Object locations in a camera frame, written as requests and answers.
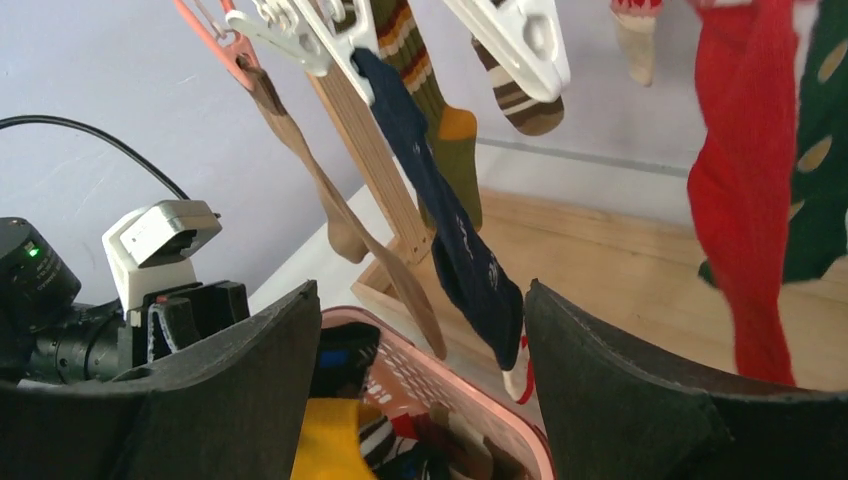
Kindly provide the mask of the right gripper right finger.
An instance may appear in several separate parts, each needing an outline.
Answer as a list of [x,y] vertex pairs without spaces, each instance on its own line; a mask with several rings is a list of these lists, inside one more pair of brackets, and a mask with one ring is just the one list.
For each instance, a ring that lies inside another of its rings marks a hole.
[[533,281],[525,321],[560,479],[843,479],[847,395],[685,359]]

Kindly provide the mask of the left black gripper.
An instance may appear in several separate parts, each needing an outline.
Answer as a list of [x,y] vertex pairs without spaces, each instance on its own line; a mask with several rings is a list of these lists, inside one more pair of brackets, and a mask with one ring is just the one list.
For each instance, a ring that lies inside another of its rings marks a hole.
[[234,281],[195,282],[148,293],[119,328],[119,369],[176,353],[249,316],[246,287]]

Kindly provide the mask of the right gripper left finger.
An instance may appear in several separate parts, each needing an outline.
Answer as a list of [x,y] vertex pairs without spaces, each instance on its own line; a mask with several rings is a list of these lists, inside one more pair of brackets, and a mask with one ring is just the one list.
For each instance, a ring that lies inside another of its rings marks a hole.
[[286,479],[321,329],[315,281],[110,382],[1,388],[5,479]]

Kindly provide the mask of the pink plastic laundry basket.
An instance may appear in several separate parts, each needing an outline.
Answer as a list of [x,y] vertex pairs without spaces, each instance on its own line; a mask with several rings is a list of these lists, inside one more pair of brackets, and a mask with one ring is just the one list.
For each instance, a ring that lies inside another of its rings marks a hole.
[[322,312],[324,328],[350,322],[381,330],[378,354],[366,382],[366,402],[390,417],[425,413],[432,404],[440,403],[463,415],[517,460],[529,479],[557,477],[545,434],[509,402],[499,401],[469,383],[363,308],[339,306]]

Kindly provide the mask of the red fuzzy sock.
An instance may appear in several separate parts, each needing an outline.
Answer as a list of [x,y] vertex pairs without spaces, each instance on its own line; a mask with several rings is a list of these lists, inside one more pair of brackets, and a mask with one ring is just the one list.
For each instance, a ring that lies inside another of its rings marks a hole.
[[697,1],[706,138],[688,178],[697,237],[732,313],[741,375],[794,383],[780,320],[798,90],[815,1]]

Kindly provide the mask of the green dotted sock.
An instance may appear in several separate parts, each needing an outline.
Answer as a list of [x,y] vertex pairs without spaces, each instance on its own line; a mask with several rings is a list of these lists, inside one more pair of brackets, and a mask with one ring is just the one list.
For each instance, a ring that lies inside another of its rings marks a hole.
[[819,279],[847,255],[847,3],[813,5],[818,10],[800,80],[785,284]]

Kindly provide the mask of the white plastic clip hanger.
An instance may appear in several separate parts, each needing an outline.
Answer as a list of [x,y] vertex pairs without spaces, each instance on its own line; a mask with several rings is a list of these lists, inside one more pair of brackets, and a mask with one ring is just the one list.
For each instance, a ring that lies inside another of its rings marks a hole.
[[[375,93],[353,56],[369,50],[400,72],[416,93],[433,72],[411,8],[403,1],[331,1],[326,12],[309,1],[257,1],[255,14],[225,8],[234,32],[264,42],[306,73],[338,69],[355,93],[372,104]],[[551,103],[571,79],[553,1],[449,1],[447,8],[471,34],[497,88],[514,83],[529,99]]]

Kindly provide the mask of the mustard yellow sock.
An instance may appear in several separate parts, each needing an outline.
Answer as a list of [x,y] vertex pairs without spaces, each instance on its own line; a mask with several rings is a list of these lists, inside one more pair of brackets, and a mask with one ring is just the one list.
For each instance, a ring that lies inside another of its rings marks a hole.
[[380,410],[359,400],[309,399],[290,479],[376,479],[360,451],[359,430],[381,417]]

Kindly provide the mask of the black patterned sock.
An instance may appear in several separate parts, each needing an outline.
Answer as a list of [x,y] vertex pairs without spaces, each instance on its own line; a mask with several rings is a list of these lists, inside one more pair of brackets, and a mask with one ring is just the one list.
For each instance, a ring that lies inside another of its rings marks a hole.
[[380,329],[363,322],[323,328],[309,397],[360,399],[380,340]]

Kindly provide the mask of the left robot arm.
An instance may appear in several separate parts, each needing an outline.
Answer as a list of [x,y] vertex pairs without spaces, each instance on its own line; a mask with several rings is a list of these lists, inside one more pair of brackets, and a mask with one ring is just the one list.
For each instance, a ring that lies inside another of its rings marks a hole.
[[79,304],[81,282],[27,220],[1,220],[1,377],[110,381],[250,315],[246,287],[188,283],[143,295],[132,325],[119,300]]

